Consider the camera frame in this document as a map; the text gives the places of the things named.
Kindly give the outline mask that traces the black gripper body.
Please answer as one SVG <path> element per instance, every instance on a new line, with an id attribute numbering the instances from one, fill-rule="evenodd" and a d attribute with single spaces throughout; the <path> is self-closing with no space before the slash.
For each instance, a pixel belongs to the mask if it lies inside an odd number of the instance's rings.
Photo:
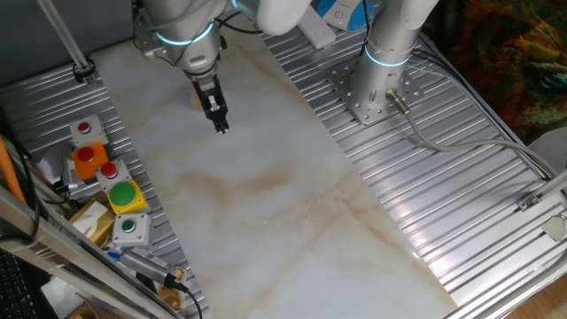
<path id="1" fill-rule="evenodd" d="M 218 76 L 215 74 L 199 81 L 193 81 L 192 84 L 207 119 L 225 121 L 228 107 Z"/>

